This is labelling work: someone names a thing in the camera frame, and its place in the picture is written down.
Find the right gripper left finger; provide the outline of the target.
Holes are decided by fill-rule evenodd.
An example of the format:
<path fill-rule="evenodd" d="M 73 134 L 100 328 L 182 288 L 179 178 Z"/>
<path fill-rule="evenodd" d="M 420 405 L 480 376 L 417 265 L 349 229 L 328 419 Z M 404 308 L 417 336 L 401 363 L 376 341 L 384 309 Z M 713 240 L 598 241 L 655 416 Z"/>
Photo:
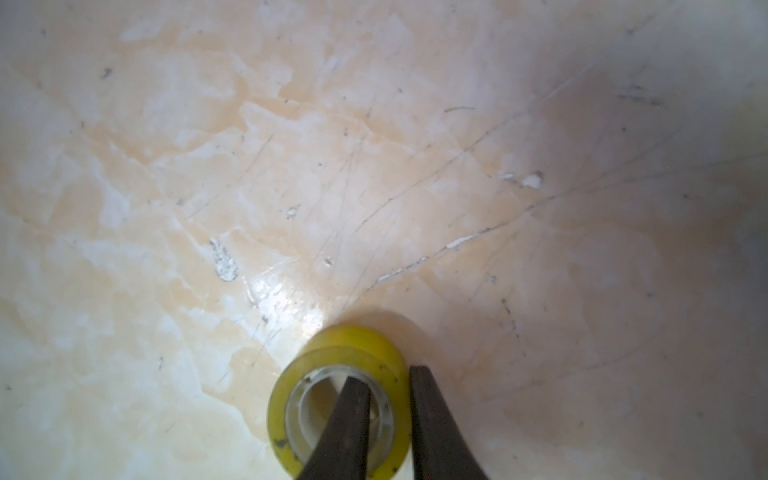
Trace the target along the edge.
<path fill-rule="evenodd" d="M 367 477 L 370 402 L 370 388 L 348 377 L 299 480 Z"/>

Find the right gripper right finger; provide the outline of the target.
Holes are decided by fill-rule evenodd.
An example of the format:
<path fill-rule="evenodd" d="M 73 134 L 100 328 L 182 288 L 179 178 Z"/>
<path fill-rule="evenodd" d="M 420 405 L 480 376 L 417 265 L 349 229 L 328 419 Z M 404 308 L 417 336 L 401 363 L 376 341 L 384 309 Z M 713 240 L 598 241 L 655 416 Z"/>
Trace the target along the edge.
<path fill-rule="evenodd" d="M 409 368 L 415 479 L 487 479 L 468 448 L 431 370 Z"/>

